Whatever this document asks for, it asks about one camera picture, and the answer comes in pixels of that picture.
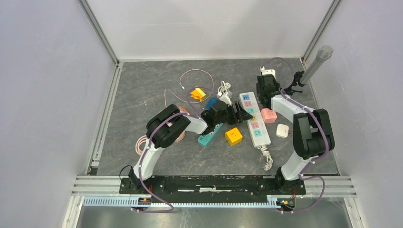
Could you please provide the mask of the yellow cube socket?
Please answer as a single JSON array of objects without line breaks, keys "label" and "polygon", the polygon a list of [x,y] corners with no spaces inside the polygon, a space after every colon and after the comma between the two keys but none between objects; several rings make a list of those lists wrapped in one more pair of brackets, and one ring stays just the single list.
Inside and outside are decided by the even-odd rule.
[{"label": "yellow cube socket", "polygon": [[237,127],[234,127],[225,133],[225,139],[230,146],[234,146],[242,141],[243,135]]}]

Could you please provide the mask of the pink cube socket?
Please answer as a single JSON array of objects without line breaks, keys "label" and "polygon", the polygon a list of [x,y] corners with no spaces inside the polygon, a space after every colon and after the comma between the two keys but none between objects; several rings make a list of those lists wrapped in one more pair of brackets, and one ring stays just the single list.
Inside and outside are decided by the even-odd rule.
[{"label": "pink cube socket", "polygon": [[268,108],[263,108],[260,113],[265,124],[272,124],[277,119],[276,112]]}]

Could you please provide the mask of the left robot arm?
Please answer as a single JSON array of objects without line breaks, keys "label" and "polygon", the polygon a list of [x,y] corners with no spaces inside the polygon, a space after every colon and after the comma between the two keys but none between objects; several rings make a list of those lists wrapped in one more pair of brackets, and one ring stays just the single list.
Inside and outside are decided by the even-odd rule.
[{"label": "left robot arm", "polygon": [[137,193],[145,193],[149,189],[149,178],[163,150],[171,146],[183,132],[207,135],[214,131],[218,124],[239,124],[252,119],[239,102],[227,105],[216,101],[199,116],[182,112],[171,104],[153,117],[146,125],[146,141],[142,155],[129,172],[131,187]]}]

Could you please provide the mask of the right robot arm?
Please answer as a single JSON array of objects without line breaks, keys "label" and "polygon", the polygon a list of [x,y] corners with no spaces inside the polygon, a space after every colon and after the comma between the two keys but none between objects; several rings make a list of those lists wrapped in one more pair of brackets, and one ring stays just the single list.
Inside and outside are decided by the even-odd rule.
[{"label": "right robot arm", "polygon": [[275,175],[274,186],[281,194],[288,193],[302,180],[310,163],[326,156],[335,147],[328,111],[312,109],[291,98],[296,92],[293,87],[298,85],[302,86],[298,75],[294,75],[284,88],[272,74],[258,76],[256,83],[259,102],[293,124],[294,151]]}]

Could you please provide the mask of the white adapter plug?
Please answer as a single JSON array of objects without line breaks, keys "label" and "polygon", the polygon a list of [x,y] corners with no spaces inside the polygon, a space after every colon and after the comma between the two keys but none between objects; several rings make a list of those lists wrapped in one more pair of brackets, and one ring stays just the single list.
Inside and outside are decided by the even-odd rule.
[{"label": "white adapter plug", "polygon": [[289,135],[289,126],[279,123],[276,129],[276,136],[280,138],[287,138]]}]

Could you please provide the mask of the blue cube socket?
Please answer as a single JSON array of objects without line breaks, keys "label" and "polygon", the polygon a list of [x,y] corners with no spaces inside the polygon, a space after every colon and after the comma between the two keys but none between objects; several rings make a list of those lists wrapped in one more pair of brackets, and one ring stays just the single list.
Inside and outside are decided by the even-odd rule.
[{"label": "blue cube socket", "polygon": [[219,100],[219,98],[217,98],[217,97],[211,97],[211,98],[208,100],[208,102],[207,102],[205,108],[206,108],[207,110],[210,109],[210,108],[214,105],[214,103],[217,102],[218,100]]}]

